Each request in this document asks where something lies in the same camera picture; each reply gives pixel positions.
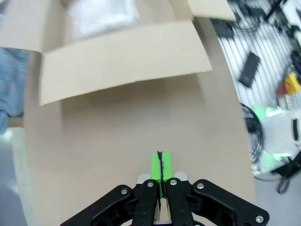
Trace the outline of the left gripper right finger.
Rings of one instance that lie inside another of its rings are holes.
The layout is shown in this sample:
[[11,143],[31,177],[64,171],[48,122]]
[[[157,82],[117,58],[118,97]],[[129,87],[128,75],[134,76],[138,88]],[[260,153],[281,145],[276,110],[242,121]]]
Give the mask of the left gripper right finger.
[[161,154],[162,194],[167,199],[172,223],[192,226],[193,215],[216,226],[265,226],[269,213],[206,180],[191,184],[176,177],[170,153]]

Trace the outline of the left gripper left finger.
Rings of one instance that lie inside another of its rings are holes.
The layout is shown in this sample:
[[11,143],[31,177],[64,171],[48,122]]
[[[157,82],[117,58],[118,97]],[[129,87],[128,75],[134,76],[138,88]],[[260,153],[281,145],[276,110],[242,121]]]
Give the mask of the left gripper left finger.
[[150,178],[134,188],[119,185],[106,195],[64,221],[63,226],[151,226],[160,199],[162,152],[154,153]]

